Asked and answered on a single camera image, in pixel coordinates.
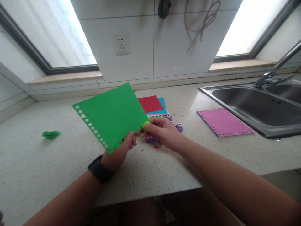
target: kitchen counter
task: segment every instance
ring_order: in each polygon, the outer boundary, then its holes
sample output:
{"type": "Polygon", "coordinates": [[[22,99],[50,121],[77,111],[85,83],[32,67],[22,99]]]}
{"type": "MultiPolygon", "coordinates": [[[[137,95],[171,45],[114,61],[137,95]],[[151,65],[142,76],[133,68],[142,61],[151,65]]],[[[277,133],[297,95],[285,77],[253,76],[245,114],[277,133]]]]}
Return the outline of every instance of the kitchen counter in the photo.
{"type": "MultiPolygon", "coordinates": [[[[266,139],[259,134],[217,138],[197,110],[220,108],[197,87],[254,81],[241,79],[136,91],[164,97],[183,134],[210,150],[264,175],[301,168],[301,136],[266,139]]],[[[89,97],[37,102],[0,124],[0,210],[6,225],[21,225],[83,172],[104,148],[73,110],[89,97]],[[40,135],[58,130],[54,140],[40,135]]],[[[157,142],[137,146],[104,188],[96,205],[108,205],[201,187],[185,161],[157,142]]]]}

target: crumpled green paper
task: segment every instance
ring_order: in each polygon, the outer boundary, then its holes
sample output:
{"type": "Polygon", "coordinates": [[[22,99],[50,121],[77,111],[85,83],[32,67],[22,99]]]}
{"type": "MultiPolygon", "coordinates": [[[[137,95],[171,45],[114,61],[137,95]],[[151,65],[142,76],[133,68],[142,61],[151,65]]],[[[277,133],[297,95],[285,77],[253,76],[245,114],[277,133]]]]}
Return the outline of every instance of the crumpled green paper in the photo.
{"type": "Polygon", "coordinates": [[[48,140],[53,140],[59,134],[60,134],[60,132],[58,132],[58,131],[51,131],[51,132],[45,131],[41,137],[45,137],[48,140]]]}

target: pink cardstock with punched border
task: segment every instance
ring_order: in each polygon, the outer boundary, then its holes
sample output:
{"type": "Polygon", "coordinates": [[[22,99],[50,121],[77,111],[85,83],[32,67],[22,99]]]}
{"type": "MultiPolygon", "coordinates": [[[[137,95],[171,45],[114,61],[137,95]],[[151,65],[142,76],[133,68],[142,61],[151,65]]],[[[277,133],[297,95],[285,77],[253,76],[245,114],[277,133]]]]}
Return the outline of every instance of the pink cardstock with punched border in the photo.
{"type": "Polygon", "coordinates": [[[197,111],[218,137],[255,133],[225,108],[197,111]]]}

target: windowsill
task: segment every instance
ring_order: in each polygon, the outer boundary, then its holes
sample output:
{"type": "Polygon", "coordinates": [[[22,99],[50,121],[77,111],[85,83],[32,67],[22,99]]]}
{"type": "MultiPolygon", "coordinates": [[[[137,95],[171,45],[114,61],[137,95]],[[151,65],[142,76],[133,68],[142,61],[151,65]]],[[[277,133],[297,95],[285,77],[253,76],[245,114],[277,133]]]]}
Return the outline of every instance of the windowsill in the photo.
{"type": "Polygon", "coordinates": [[[246,69],[254,67],[274,66],[276,62],[266,60],[240,60],[240,61],[229,61],[222,63],[213,63],[209,69],[209,72],[220,72],[230,71],[237,69],[246,69]]]}
{"type": "Polygon", "coordinates": [[[28,86],[47,85],[53,83],[87,81],[91,79],[100,79],[102,74],[100,71],[78,72],[70,74],[49,75],[43,78],[33,80],[26,83],[28,86]]]}
{"type": "MultiPolygon", "coordinates": [[[[211,65],[209,72],[221,72],[221,71],[230,71],[246,68],[255,68],[255,67],[264,67],[264,66],[273,66],[276,62],[265,61],[265,60],[240,60],[240,61],[229,61],[223,63],[214,63],[211,65]]],[[[92,79],[100,79],[102,74],[100,71],[91,71],[91,72],[79,72],[79,73],[70,73],[70,74],[59,74],[59,75],[50,75],[43,78],[33,80],[29,83],[26,83],[28,86],[37,86],[37,85],[47,85],[54,83],[64,83],[64,82],[76,82],[76,81],[87,81],[92,79]]]]}

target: electrical outlet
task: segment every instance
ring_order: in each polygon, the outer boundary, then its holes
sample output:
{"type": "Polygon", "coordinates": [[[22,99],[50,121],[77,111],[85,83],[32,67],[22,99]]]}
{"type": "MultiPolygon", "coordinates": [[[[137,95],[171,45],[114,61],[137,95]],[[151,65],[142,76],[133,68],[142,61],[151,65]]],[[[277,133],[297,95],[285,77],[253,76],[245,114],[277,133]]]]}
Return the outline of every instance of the electrical outlet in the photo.
{"type": "Polygon", "coordinates": [[[127,33],[114,34],[111,38],[116,55],[128,55],[131,53],[129,35],[127,33]]]}
{"type": "Polygon", "coordinates": [[[126,52],[125,35],[115,35],[119,52],[126,52]]]}

